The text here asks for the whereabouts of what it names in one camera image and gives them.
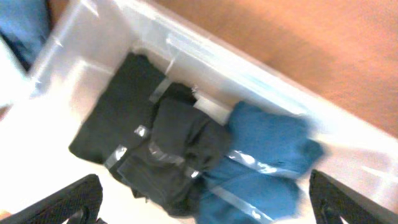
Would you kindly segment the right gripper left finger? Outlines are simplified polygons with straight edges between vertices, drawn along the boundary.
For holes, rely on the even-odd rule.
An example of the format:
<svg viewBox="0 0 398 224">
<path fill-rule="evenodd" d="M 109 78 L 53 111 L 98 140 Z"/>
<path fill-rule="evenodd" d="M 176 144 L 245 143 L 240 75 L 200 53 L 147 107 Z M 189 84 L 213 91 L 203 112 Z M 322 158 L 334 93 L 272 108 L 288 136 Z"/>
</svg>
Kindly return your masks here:
<svg viewBox="0 0 398 224">
<path fill-rule="evenodd" d="M 37 203 L 1 220 L 2 224 L 99 224 L 103 188 L 89 174 Z"/>
</svg>

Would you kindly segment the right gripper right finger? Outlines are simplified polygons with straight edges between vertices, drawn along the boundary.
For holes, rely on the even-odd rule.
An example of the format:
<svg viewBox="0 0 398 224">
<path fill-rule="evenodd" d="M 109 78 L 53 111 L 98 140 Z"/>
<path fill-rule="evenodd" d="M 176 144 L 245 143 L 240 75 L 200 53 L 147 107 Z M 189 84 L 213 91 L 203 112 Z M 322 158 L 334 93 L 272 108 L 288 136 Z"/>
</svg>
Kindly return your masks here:
<svg viewBox="0 0 398 224">
<path fill-rule="evenodd" d="M 317 224 L 397 224 L 397 214 L 316 169 L 309 195 Z"/>
</svg>

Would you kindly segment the blue taped cloth bundle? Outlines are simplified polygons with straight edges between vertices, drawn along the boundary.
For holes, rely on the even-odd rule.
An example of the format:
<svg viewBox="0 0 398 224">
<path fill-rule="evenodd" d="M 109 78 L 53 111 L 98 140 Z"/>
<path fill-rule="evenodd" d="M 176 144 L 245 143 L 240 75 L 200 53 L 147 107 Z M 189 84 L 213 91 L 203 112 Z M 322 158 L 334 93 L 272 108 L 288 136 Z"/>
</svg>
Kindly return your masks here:
<svg viewBox="0 0 398 224">
<path fill-rule="evenodd" d="M 226 124 L 227 155 L 203 174 L 206 189 L 196 223 L 272 223 L 296 215 L 304 176 L 325 152 L 308 123 L 272 114 L 244 101 Z"/>
</svg>

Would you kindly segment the small black taped cloth bundle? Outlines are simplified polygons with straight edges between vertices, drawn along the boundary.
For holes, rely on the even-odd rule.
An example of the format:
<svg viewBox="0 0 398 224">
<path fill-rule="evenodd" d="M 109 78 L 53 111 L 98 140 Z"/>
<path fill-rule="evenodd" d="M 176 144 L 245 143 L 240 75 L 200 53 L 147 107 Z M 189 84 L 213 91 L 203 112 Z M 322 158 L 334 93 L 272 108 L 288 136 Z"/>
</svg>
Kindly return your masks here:
<svg viewBox="0 0 398 224">
<path fill-rule="evenodd" d="M 198 210 L 201 175 L 229 151 L 227 129 L 193 106 L 166 98 L 160 102 L 150 137 L 135 148 L 117 172 L 132 189 L 169 215 Z"/>
</svg>

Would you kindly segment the large black taped cloth bundle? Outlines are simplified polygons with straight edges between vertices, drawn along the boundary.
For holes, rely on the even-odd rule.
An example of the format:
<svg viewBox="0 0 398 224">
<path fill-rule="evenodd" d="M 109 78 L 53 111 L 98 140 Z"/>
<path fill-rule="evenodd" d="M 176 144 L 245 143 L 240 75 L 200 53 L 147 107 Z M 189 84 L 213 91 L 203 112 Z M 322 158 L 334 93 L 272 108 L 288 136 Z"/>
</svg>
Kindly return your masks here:
<svg viewBox="0 0 398 224">
<path fill-rule="evenodd" d="M 194 105 L 192 89 L 171 82 L 144 55 L 129 53 L 93 111 L 69 145 L 80 159 L 105 164 L 119 147 L 134 149 L 144 140 L 138 128 L 152 129 L 165 98 Z"/>
</svg>

